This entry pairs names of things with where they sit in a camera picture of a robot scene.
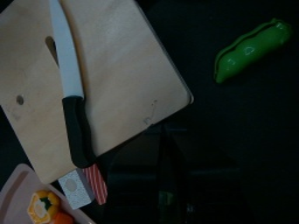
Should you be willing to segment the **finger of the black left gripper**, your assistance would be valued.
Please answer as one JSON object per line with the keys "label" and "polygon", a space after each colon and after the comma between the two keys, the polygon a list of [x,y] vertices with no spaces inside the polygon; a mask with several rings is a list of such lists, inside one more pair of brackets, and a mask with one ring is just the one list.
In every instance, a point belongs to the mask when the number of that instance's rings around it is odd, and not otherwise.
{"label": "finger of the black left gripper", "polygon": [[185,129],[167,133],[185,224],[250,224],[240,170],[230,156]]}
{"label": "finger of the black left gripper", "polygon": [[120,148],[107,174],[105,224],[157,224],[160,143],[149,128]]}

